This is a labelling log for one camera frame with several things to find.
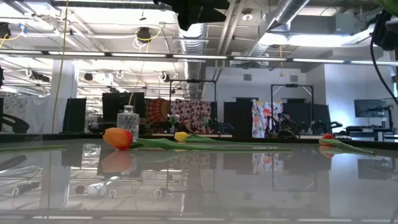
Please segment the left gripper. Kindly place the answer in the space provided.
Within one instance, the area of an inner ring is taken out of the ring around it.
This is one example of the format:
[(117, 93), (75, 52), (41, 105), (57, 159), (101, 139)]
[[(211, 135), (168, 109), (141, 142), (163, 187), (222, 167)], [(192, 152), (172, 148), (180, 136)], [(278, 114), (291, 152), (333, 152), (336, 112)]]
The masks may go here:
[(226, 16), (215, 9), (228, 9), (228, 0), (153, 0), (154, 4), (164, 3), (172, 7), (203, 6), (210, 8), (189, 8), (178, 13), (178, 26), (181, 30), (187, 31), (190, 26), (198, 23), (224, 22)]

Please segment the yellow artificial tulip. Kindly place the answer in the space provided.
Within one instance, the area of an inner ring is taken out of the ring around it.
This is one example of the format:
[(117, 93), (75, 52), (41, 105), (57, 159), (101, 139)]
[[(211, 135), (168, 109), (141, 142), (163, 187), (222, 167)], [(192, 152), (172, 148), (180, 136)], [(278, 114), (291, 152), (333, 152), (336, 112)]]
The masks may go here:
[(178, 142), (189, 142), (189, 143), (208, 143), (208, 144), (236, 144), (236, 145), (257, 145), (257, 146), (277, 146), (274, 143), (261, 143), (261, 142), (232, 142), (212, 139), (209, 137), (203, 137), (196, 134), (188, 134), (186, 132), (177, 132), (174, 134), (174, 139)]

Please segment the clear glass vase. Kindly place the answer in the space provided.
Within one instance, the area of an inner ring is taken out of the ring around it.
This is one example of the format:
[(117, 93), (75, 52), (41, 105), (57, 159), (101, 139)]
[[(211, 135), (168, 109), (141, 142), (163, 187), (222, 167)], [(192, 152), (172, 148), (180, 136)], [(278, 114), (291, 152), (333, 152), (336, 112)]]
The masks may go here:
[(134, 107), (124, 105), (124, 111), (117, 115), (117, 127), (129, 131), (133, 141), (139, 137), (139, 115), (134, 112)]

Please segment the orange artificial tulip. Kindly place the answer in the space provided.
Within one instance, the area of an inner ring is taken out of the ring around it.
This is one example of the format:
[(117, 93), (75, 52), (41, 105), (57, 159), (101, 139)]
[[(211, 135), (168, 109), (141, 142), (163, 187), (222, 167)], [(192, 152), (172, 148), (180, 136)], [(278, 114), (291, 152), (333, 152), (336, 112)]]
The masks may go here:
[(103, 140), (110, 146), (120, 151), (130, 149), (140, 151), (161, 150), (161, 151), (237, 151), (237, 152), (271, 152), (271, 153), (290, 153), (291, 149), (277, 146), (257, 146), (257, 145), (236, 145), (236, 144), (208, 144), (208, 143), (189, 143), (169, 140), (167, 138), (146, 139), (137, 138), (133, 141), (133, 135), (124, 129), (109, 128), (103, 135)]

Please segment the orange-red artificial tulip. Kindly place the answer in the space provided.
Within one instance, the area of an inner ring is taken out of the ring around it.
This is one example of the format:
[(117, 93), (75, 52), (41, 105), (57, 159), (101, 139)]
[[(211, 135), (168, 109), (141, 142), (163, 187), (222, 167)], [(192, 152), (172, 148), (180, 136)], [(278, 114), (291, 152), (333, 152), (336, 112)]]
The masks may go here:
[(326, 157), (332, 158), (337, 154), (362, 154), (373, 156), (373, 151), (360, 149), (341, 142), (332, 134), (324, 134), (319, 140), (319, 151)]

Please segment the black ceiling speaker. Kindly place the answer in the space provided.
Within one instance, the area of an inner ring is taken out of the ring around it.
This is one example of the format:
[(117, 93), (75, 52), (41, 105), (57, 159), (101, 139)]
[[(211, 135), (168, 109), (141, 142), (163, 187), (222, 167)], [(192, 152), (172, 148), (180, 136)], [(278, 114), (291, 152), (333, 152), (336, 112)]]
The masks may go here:
[(151, 41), (150, 29), (148, 27), (140, 27), (136, 34), (137, 40), (142, 44), (147, 44)]

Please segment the red floral tapestry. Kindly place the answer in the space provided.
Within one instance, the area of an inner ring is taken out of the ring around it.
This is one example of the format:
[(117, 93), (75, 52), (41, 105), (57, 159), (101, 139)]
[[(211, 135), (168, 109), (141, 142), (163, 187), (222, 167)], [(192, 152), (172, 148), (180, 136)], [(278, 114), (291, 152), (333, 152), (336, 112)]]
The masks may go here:
[(211, 103), (200, 100), (175, 100), (171, 102), (171, 114), (180, 125), (189, 118), (196, 134), (210, 134)]

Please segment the orange mandala tapestry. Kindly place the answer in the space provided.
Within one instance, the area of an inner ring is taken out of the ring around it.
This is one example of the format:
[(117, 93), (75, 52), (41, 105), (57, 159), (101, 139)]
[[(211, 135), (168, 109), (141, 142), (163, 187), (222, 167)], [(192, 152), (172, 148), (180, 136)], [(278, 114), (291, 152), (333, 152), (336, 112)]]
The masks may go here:
[(146, 99), (145, 114), (151, 124), (166, 122), (170, 110), (170, 102), (163, 98)]

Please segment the black partition panel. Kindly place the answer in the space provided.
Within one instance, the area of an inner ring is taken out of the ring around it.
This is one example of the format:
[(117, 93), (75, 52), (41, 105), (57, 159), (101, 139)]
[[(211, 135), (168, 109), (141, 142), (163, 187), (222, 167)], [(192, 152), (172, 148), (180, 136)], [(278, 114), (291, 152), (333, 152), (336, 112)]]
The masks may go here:
[(283, 112), (290, 116), (301, 134), (321, 135), (330, 132), (330, 113), (327, 105), (312, 103), (283, 103)]
[(249, 98), (237, 98), (235, 102), (224, 102), (224, 123), (233, 129), (234, 138), (252, 137), (252, 101)]

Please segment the person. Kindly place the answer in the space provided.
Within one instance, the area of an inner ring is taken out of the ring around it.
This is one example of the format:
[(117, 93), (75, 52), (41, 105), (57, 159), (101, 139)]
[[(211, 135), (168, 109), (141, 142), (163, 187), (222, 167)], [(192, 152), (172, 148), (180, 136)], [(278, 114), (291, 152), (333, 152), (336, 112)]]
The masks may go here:
[(192, 129), (191, 121), (189, 118), (184, 118), (182, 122), (180, 123), (178, 129), (178, 132), (185, 132), (185, 133), (194, 133), (195, 131)]
[(289, 129), (295, 133), (296, 138), (300, 136), (299, 129), (297, 125), (290, 119), (290, 115), (288, 113), (279, 113), (278, 114), (279, 125), (278, 125), (278, 133), (282, 129)]

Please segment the white floral print cloth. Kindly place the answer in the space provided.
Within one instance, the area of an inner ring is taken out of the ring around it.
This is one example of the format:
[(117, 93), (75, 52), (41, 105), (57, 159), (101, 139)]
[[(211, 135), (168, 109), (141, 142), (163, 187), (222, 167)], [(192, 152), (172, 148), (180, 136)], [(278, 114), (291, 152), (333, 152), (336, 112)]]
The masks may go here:
[(252, 102), (252, 137), (265, 138), (272, 128), (277, 129), (279, 125), (278, 114), (283, 112), (282, 102), (271, 104), (270, 102), (263, 102), (251, 100)]

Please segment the black monitor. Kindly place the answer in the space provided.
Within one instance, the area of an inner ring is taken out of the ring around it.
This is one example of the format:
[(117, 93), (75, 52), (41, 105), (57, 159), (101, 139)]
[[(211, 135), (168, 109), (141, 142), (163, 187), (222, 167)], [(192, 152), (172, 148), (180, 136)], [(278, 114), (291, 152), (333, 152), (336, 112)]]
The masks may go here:
[(144, 117), (145, 111), (145, 94), (135, 92), (131, 93), (103, 93), (103, 121), (115, 123), (117, 114), (124, 111), (125, 105), (132, 105), (134, 112), (141, 118)]

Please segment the black dome-shaped object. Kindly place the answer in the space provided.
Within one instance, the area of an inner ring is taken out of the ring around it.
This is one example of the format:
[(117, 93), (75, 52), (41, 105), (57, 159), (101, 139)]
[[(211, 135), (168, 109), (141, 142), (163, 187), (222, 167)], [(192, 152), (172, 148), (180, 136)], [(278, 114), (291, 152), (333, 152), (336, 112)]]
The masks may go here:
[(292, 138), (295, 139), (296, 135), (294, 132), (292, 132), (289, 129), (282, 129), (278, 133), (278, 138), (279, 139), (292, 139)]

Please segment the black upright panel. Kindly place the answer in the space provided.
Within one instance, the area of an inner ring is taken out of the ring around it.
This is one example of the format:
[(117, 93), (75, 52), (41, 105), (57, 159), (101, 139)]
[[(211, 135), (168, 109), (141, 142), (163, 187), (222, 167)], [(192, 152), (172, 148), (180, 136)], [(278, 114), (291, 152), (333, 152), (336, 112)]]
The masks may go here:
[(69, 98), (63, 120), (64, 133), (85, 132), (86, 98)]

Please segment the white sheet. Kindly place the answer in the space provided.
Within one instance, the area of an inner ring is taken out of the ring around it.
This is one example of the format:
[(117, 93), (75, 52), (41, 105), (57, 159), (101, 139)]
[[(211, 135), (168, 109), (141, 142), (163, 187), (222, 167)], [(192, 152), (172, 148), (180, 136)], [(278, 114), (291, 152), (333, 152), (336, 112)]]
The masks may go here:
[(3, 98), (3, 112), (25, 121), (27, 134), (57, 134), (63, 129), (67, 98), (57, 100), (55, 118), (53, 109), (55, 98), (51, 96), (8, 96)]

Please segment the dark flat screen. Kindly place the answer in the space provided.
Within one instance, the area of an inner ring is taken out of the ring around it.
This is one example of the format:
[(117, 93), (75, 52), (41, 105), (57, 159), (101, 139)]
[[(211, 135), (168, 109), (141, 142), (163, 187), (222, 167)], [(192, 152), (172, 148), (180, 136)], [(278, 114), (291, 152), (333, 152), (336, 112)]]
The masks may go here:
[(386, 118), (387, 111), (386, 100), (354, 100), (354, 112), (357, 118)]

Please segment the black desk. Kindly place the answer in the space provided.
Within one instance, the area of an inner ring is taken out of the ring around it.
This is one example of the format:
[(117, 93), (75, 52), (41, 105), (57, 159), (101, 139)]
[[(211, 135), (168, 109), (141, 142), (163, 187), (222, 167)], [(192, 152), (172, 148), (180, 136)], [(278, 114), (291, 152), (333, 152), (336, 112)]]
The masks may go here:
[(385, 128), (382, 126), (347, 126), (345, 133), (352, 138), (369, 138), (373, 141), (379, 140), (379, 134), (394, 133), (395, 128)]

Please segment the silver ribbed air duct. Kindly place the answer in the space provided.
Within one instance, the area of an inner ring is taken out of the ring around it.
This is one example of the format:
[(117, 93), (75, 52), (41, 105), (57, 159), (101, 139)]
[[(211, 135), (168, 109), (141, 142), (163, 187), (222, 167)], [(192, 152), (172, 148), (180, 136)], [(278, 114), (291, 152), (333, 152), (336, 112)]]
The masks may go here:
[[(178, 35), (183, 40), (180, 41), (183, 54), (202, 55), (205, 52), (205, 25), (193, 24), (188, 30), (179, 29)], [(184, 62), (184, 76), (186, 80), (203, 80), (201, 72), (201, 62)], [(188, 97), (191, 100), (199, 100), (202, 97), (203, 83), (183, 83)]]

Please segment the black rig frame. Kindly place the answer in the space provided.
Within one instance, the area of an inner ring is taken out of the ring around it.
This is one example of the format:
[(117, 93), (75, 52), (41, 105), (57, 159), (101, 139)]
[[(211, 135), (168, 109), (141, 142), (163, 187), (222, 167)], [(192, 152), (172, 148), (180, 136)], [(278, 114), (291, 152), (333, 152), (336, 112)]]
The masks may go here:
[[(282, 88), (298, 88), (301, 87), (303, 88), (311, 97), (311, 101), (310, 101), (310, 106), (309, 106), (309, 116), (310, 116), (310, 121), (312, 121), (312, 119), (314, 118), (314, 87), (313, 85), (299, 85), (296, 83), (287, 83), (287, 84), (271, 84), (271, 130), (274, 130), (274, 95)], [(278, 133), (281, 132), (282, 130), (282, 123), (288, 122), (290, 125), (293, 124), (293, 122), (291, 122), (291, 120), (286, 117), (286, 115), (284, 113), (278, 114), (278, 118), (279, 118), (279, 130)]]
[[(213, 100), (212, 101), (205, 101), (205, 102), (210, 102), (211, 103), (211, 119), (210, 119), (210, 129), (211, 133), (210, 134), (216, 134), (217, 133), (217, 125), (218, 125), (218, 112), (217, 112), (217, 93), (216, 93), (216, 82), (211, 81), (211, 80), (179, 80), (179, 79), (171, 79), (169, 81), (169, 102), (170, 102), (170, 110), (168, 119), (171, 127), (173, 127), (173, 131), (177, 131), (179, 125), (177, 124), (176, 117), (172, 116), (171, 114), (171, 102), (175, 100), (181, 100), (181, 99), (175, 99), (173, 100), (173, 94), (175, 90), (181, 90), (184, 92), (185, 85), (183, 84), (184, 82), (193, 84), (193, 83), (203, 83), (203, 87), (206, 84), (210, 84), (214, 88), (214, 94), (213, 94)], [(183, 100), (191, 100), (189, 97), (183, 97)]]

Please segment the black table frame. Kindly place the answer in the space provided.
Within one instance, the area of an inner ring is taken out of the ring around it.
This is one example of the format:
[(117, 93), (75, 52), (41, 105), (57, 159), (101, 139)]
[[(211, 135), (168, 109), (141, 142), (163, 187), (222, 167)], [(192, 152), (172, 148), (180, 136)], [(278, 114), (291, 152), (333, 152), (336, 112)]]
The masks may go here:
[[(300, 139), (275, 139), (275, 138), (234, 138), (232, 135), (201, 134), (201, 136), (231, 142), (261, 142), (261, 143), (286, 143), (286, 144), (318, 144), (321, 136), (301, 136)], [(101, 134), (0, 134), (0, 143), (28, 142), (28, 141), (60, 141), (75, 139), (102, 139)], [(351, 146), (398, 151), (398, 142), (356, 141), (340, 139), (341, 142)]]

